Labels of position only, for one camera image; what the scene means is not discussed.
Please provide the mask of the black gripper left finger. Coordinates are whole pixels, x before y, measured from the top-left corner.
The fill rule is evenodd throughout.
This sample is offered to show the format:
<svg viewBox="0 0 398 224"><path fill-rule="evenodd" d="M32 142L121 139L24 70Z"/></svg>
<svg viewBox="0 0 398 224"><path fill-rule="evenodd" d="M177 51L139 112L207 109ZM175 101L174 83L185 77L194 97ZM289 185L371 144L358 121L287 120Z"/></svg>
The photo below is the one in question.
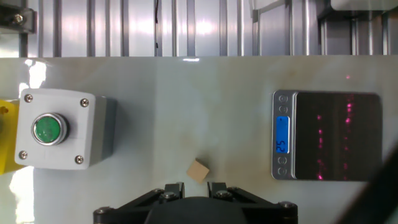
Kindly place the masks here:
<svg viewBox="0 0 398 224"><path fill-rule="evenodd" d="M163 189L150 190L148 193L122 205L119 208L100 207L93 212L94 224L145 223L151 210L158 205L183 199L183 182L166 184Z"/></svg>

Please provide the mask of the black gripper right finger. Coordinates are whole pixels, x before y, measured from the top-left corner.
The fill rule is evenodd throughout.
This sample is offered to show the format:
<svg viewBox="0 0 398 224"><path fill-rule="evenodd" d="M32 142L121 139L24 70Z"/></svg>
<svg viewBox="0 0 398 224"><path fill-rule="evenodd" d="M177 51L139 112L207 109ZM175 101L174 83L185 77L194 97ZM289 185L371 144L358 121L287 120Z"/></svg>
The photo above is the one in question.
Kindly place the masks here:
<svg viewBox="0 0 398 224"><path fill-rule="evenodd" d="M269 202L239 187L224 182L207 182L208 197L234 205L246 223L298 223L298 206L292 202Z"/></svg>

